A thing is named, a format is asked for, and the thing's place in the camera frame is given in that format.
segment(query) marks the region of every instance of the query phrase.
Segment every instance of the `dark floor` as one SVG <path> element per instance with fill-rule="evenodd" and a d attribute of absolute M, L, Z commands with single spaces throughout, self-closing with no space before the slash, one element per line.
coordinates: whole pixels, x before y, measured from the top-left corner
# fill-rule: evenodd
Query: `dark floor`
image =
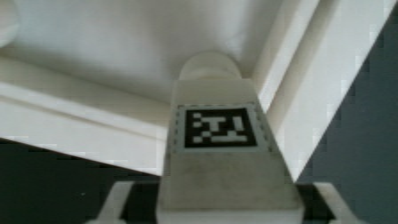
<path fill-rule="evenodd" d="M 332 182 L 356 216 L 398 223 L 398 7 L 300 181 Z"/>
<path fill-rule="evenodd" d="M 398 212 L 398 10 L 372 47 L 300 182 L 337 186 L 356 216 Z M 156 177 L 0 142 L 0 223 L 81 224 L 117 180 Z"/>

